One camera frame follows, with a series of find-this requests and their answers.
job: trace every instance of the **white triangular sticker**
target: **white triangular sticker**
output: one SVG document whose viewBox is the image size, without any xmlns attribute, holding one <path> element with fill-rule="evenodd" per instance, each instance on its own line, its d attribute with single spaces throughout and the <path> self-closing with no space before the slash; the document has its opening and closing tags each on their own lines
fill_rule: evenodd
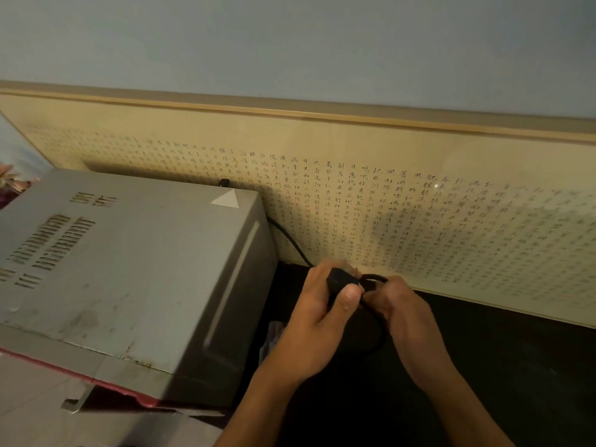
<svg viewBox="0 0 596 447">
<path fill-rule="evenodd" d="M 222 205 L 224 207 L 232 207 L 234 209 L 238 209 L 238 199 L 236 198 L 236 192 L 234 188 L 232 188 L 227 193 L 222 194 L 217 199 L 211 201 L 213 205 Z"/>
</svg>

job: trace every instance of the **tile floor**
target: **tile floor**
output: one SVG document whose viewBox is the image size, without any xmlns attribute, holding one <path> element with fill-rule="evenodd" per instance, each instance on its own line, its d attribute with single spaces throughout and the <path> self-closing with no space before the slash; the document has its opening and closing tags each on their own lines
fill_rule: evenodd
<svg viewBox="0 0 596 447">
<path fill-rule="evenodd" d="M 79 380 L 0 355 L 2 447 L 212 446 L 220 429 L 181 414 L 70 414 L 60 405 Z"/>
</svg>

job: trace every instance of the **ventilation slot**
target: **ventilation slot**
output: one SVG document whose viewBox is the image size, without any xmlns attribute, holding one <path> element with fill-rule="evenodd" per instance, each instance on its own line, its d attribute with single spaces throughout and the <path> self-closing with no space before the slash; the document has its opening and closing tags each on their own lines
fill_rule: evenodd
<svg viewBox="0 0 596 447">
<path fill-rule="evenodd" d="M 10 278 L 15 274 L 15 271 L 0 268 L 0 281 L 8 282 Z"/>
<path fill-rule="evenodd" d="M 41 280 L 42 278 L 39 276 L 33 276 L 31 274 L 24 273 L 23 276 L 21 276 L 19 280 L 14 283 L 14 285 L 20 285 L 21 287 L 26 288 L 35 288 L 41 282 Z"/>
<path fill-rule="evenodd" d="M 21 265 L 26 264 L 68 221 L 70 218 L 61 214 L 50 216 L 31 237 L 8 256 L 8 260 Z"/>
<path fill-rule="evenodd" d="M 79 192 L 73 196 L 73 198 L 70 200 L 70 202 L 78 202 L 79 204 L 88 204 L 93 199 L 93 196 L 95 196 L 95 194 Z"/>
<path fill-rule="evenodd" d="M 85 218 L 78 218 L 56 242 L 35 262 L 35 268 L 51 271 L 64 258 L 71 249 L 83 238 L 83 236 L 95 224 Z"/>
<path fill-rule="evenodd" d="M 97 207 L 111 207 L 117 199 L 118 198 L 112 196 L 99 196 L 95 202 L 93 202 L 93 205 L 96 205 Z"/>
</svg>

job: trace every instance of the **wooden frame edge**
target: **wooden frame edge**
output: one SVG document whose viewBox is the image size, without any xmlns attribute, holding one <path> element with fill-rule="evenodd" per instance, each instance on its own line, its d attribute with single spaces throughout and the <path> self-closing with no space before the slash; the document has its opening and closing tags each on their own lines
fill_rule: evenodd
<svg viewBox="0 0 596 447">
<path fill-rule="evenodd" d="M 376 124 L 596 144 L 596 120 L 0 80 L 0 94 Z"/>
</svg>

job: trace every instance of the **person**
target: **person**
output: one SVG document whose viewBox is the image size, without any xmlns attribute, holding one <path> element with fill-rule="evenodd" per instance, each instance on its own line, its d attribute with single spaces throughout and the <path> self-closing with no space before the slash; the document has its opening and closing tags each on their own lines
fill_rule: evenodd
<svg viewBox="0 0 596 447">
<path fill-rule="evenodd" d="M 309 270 L 285 331 L 254 373 L 216 447 L 275 445 L 294 392 L 331 361 L 363 293 L 361 286 L 349 284 L 327 311 L 326 278 L 333 267 L 361 276 L 338 260 L 324 260 Z M 458 373 L 426 301 L 401 277 L 390 277 L 363 297 L 384 316 L 399 359 L 432 402 L 452 445 L 513 445 Z"/>
</svg>

